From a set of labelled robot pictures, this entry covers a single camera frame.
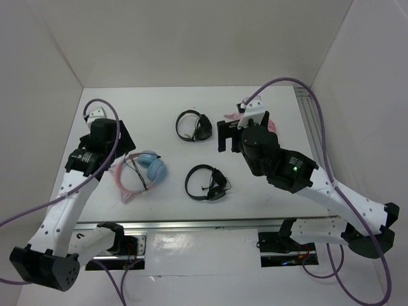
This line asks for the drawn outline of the pink blue cat-ear headphones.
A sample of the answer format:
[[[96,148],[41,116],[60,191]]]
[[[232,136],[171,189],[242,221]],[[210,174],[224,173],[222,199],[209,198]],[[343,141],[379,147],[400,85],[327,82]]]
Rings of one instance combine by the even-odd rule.
[[[122,171],[129,166],[136,172],[142,183],[139,190],[130,190],[122,184]],[[154,151],[144,150],[124,156],[124,159],[110,168],[117,188],[120,191],[120,201],[127,202],[133,196],[145,193],[159,185],[167,174],[167,167],[162,157]]]

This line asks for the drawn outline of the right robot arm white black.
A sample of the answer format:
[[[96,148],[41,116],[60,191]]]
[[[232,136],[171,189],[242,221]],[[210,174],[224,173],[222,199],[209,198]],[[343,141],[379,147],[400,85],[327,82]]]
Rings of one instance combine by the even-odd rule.
[[[333,212],[326,219],[285,219],[278,234],[285,250],[308,243],[346,245],[365,258],[377,259],[393,247],[391,225],[398,219],[394,203],[372,201],[340,182],[330,179],[324,168],[304,154],[280,147],[277,135],[253,124],[238,128],[238,122],[217,123],[218,151],[243,155],[251,173],[265,177],[277,189],[307,198]]]

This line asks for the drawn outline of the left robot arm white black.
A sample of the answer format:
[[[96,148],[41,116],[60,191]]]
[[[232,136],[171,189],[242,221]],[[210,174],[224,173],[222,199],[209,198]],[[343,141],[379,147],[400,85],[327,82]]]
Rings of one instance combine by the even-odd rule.
[[[14,247],[10,254],[10,262],[24,282],[67,291],[93,257],[125,249],[124,228],[117,223],[101,222],[85,235],[74,232],[104,173],[117,158],[135,149],[121,120],[95,119],[89,130],[68,156],[56,203],[27,245]]]

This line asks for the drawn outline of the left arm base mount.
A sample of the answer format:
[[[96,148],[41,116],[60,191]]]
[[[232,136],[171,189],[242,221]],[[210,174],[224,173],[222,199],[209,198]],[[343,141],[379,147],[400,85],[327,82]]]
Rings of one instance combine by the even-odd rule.
[[[145,233],[125,233],[121,249],[114,254],[103,251],[93,258],[102,263],[109,271],[124,271],[131,266],[131,270],[145,269],[145,252],[147,249],[147,235]]]

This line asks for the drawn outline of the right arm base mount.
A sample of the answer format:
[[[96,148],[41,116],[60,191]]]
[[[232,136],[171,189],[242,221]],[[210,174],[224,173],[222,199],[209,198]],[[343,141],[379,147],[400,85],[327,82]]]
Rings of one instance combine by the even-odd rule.
[[[299,245],[282,240],[274,231],[259,232],[256,247],[260,251],[263,268],[319,264],[314,244]]]

